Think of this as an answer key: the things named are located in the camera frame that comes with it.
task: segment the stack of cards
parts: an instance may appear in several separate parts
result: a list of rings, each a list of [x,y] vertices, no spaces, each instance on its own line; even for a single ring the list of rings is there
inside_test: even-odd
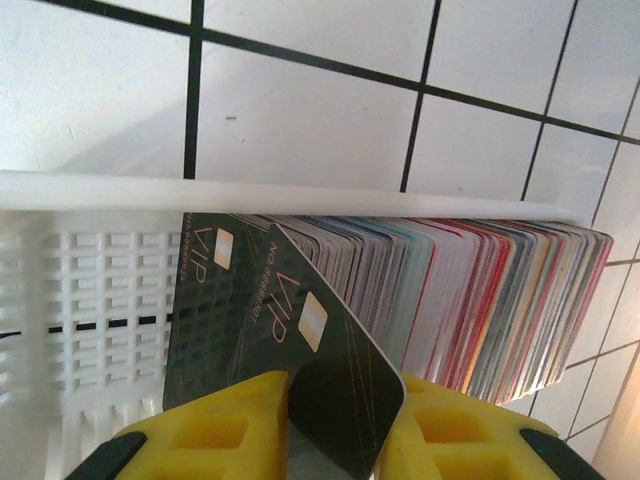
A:
[[[217,232],[209,275],[223,275],[234,262],[245,266],[242,278],[220,276],[205,282],[233,296],[225,297],[227,310],[222,313],[196,312],[201,322],[224,325],[224,341],[213,339],[219,339],[222,330],[212,333],[212,345],[224,344],[217,358],[230,354],[227,343],[239,334],[245,310],[256,308],[247,305],[247,289],[253,291],[250,279],[259,278],[257,266],[247,267],[249,257],[257,256],[260,239],[278,224],[397,368],[495,403],[559,379],[612,246],[604,234],[557,223],[198,217]],[[244,233],[224,226],[232,220],[243,225]],[[181,288],[179,280],[174,330],[183,328]],[[197,292],[189,295],[196,301]],[[299,331],[315,352],[325,341],[326,319],[313,302],[305,308],[312,320]],[[230,312],[236,315],[235,326],[228,326],[225,315]],[[171,342],[170,364],[173,336]],[[174,391],[184,388],[185,380],[201,382],[196,391],[222,386],[217,379],[205,381],[204,368],[196,369],[204,375],[197,381],[190,377],[195,370],[187,370],[191,373],[183,372],[182,386],[173,385]]]

